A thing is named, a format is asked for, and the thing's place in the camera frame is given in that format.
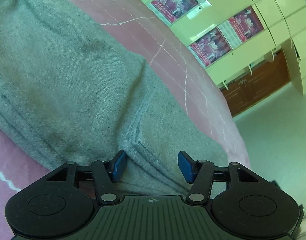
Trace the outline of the pink checked bed sheet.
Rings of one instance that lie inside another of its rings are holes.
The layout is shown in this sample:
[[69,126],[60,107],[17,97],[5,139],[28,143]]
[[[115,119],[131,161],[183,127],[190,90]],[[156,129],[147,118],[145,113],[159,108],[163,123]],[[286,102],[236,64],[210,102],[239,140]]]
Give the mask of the pink checked bed sheet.
[[[140,0],[68,0],[125,49],[146,59],[184,113],[231,161],[250,164],[243,139],[220,90],[189,50]],[[0,129],[0,194],[11,196],[45,174],[44,167]]]

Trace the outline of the lower left red poster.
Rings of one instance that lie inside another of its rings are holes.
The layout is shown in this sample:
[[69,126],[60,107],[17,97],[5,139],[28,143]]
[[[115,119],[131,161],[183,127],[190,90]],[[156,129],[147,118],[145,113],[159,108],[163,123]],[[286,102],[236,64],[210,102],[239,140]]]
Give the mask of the lower left red poster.
[[206,68],[232,50],[218,28],[214,28],[198,40],[189,49]]

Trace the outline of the red poster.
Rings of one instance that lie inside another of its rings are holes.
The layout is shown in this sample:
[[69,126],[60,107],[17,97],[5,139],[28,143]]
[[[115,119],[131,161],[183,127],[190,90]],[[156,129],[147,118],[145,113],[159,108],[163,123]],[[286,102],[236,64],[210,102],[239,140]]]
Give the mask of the red poster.
[[189,49],[206,68],[232,50],[218,28],[214,28],[198,40]]
[[147,6],[170,26],[198,4],[197,0],[153,0]]
[[245,42],[257,33],[264,30],[260,19],[252,7],[248,7],[228,19],[230,25],[240,38]]

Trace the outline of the grey sweatpants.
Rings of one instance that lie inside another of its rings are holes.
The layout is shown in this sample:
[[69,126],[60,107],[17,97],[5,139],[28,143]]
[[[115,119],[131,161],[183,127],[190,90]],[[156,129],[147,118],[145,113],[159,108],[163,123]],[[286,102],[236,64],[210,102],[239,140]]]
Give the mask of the grey sweatpants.
[[124,150],[120,194],[186,194],[180,151],[228,161],[146,59],[68,0],[0,0],[0,129],[49,169]]

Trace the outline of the lower right red poster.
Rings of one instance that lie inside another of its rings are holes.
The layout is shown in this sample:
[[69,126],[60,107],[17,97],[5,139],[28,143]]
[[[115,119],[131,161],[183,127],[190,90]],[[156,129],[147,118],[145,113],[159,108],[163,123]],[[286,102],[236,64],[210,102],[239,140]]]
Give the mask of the lower right red poster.
[[264,30],[260,19],[252,7],[248,7],[228,19],[230,25],[240,38],[245,42],[257,33]]

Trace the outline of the brown wooden door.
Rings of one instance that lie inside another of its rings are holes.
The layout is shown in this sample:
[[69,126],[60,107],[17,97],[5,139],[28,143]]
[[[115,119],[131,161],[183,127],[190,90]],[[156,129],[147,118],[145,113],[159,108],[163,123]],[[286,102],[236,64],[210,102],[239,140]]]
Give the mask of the brown wooden door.
[[275,54],[273,62],[264,62],[222,88],[232,116],[239,115],[290,82],[289,70],[283,51]]

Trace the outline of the cream glossy wardrobe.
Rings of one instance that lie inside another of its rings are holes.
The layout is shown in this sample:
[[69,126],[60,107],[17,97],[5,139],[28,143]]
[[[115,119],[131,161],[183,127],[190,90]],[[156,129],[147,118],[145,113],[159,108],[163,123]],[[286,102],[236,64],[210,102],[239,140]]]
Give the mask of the cream glossy wardrobe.
[[282,49],[306,94],[306,0],[141,0],[222,87]]

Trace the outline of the upper left red poster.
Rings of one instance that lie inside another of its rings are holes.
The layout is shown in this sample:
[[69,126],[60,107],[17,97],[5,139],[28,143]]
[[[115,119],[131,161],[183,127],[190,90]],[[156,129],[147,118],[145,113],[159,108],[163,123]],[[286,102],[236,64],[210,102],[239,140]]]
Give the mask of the upper left red poster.
[[198,4],[197,0],[153,0],[147,6],[170,26]]

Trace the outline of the cream corner shelf unit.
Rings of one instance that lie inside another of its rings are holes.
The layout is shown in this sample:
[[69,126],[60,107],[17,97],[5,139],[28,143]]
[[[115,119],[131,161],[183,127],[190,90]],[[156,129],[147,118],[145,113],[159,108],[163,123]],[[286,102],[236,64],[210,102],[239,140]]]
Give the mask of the cream corner shelf unit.
[[266,53],[264,56],[260,57],[253,63],[250,63],[247,67],[243,68],[242,70],[238,71],[234,75],[225,79],[222,83],[217,84],[217,87],[220,89],[228,88],[229,83],[237,79],[240,79],[241,77],[244,77],[246,75],[252,75],[255,69],[260,67],[262,64],[266,62],[273,62],[277,52],[279,52],[279,50],[276,48],[271,50],[270,52]]

